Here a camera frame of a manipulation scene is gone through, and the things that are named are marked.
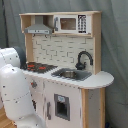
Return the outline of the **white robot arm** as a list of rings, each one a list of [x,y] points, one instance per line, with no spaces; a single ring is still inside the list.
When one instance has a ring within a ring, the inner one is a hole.
[[[17,128],[46,128],[34,110],[28,82],[21,70],[26,55],[20,47],[0,49],[0,94],[6,116]]]

